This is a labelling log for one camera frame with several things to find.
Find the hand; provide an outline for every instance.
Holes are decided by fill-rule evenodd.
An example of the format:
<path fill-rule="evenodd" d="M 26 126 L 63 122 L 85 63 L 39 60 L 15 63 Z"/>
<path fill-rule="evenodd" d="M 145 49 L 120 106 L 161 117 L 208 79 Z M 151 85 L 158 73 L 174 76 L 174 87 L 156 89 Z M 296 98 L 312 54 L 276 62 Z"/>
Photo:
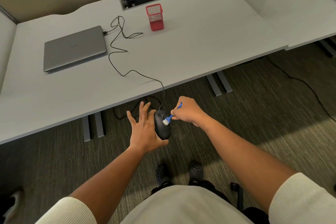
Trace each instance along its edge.
<path fill-rule="evenodd" d="M 174 115 L 174 117 L 172 117 L 173 120 L 191 122 L 197 127 L 200 126 L 199 123 L 202 121 L 203 117 L 207 116 L 194 99 L 184 96 L 181 96 L 178 99 L 175 109 L 171 110 L 170 113 Z"/>
<path fill-rule="evenodd" d="M 139 148 L 144 154 L 168 144 L 168 140 L 161 140 L 155 133 L 154 113 L 156 110 L 151 110 L 147 114 L 150 105 L 147 103 L 144 106 L 144 102 L 140 103 L 138 123 L 132 117 L 131 112 L 127 111 L 128 120 L 132 125 L 129 146 Z"/>

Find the pen holder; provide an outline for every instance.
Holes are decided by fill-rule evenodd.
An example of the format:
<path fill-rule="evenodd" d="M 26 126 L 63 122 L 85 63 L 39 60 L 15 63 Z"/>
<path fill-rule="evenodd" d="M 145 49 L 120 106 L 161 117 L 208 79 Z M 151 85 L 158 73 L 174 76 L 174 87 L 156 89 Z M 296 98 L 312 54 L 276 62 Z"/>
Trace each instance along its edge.
<path fill-rule="evenodd" d="M 164 28 L 162 17 L 163 10 L 161 4 L 147 5 L 146 12 L 149 18 L 150 29 L 152 31 Z"/>

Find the computer mouse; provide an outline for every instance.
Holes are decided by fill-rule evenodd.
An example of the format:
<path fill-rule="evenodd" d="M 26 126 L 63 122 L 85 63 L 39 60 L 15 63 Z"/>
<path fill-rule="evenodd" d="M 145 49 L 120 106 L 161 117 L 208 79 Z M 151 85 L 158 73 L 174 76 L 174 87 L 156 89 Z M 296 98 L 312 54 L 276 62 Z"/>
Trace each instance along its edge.
<path fill-rule="evenodd" d="M 163 124 L 163 120 L 165 120 L 168 116 L 169 115 L 167 115 L 167 113 L 163 110 L 159 110 L 154 113 L 155 132 L 162 140 L 169 139 L 171 135 L 170 124 L 167 126 Z"/>

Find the forearm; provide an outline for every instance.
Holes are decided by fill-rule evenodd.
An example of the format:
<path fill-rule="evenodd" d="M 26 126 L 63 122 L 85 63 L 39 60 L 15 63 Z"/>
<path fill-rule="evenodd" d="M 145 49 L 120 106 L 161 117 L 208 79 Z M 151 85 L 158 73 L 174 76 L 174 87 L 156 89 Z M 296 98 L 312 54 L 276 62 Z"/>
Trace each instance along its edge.
<path fill-rule="evenodd" d="M 268 211 L 277 190 L 297 172 L 209 116 L 199 124 L 244 188 Z"/>
<path fill-rule="evenodd" d="M 98 224 L 107 223 L 143 156 L 138 148 L 129 147 L 70 196 L 86 204 Z"/>

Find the silver laptop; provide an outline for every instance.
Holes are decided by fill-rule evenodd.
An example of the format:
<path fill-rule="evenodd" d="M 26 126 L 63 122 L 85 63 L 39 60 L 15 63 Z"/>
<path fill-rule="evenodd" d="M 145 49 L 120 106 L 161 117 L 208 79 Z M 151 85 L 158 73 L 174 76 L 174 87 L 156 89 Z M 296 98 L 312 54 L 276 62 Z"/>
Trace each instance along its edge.
<path fill-rule="evenodd" d="M 44 43 L 43 70 L 61 68 L 106 53 L 101 26 Z"/>

